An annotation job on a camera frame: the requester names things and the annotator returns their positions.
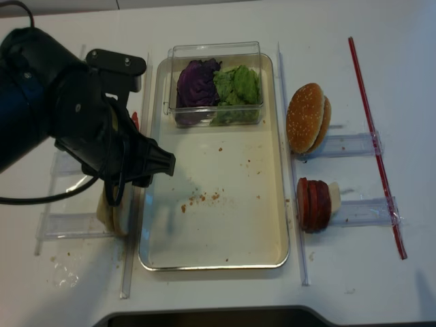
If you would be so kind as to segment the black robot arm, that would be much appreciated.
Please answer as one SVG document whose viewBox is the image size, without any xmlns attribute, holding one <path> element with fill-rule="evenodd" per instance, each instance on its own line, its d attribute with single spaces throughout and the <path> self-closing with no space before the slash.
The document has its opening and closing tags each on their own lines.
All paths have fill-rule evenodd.
<svg viewBox="0 0 436 327">
<path fill-rule="evenodd" d="M 107 50 L 84 61 L 41 29 L 10 32 L 1 43 L 1 169 L 47 138 L 89 176 L 150 185 L 173 175 L 175 156 L 142 135 L 127 108 L 146 63 Z"/>
</svg>

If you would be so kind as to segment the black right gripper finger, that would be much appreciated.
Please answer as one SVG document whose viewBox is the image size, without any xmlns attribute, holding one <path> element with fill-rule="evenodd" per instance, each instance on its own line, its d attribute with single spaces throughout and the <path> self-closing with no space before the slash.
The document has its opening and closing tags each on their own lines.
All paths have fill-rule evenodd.
<svg viewBox="0 0 436 327">
<path fill-rule="evenodd" d="M 155 174 L 173 176 L 176 158 L 173 153 L 163 150 L 157 142 L 136 133 L 134 138 L 134 185 L 148 187 Z"/>
</svg>

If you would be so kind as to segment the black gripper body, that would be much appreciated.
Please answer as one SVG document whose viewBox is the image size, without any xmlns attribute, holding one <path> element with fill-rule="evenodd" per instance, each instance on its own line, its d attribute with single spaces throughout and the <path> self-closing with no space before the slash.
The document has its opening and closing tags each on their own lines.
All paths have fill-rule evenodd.
<svg viewBox="0 0 436 327">
<path fill-rule="evenodd" d="M 47 134 L 77 159 L 86 174 L 106 182 L 134 181 L 134 138 L 126 107 L 102 91 L 87 64 L 47 69 Z"/>
</svg>

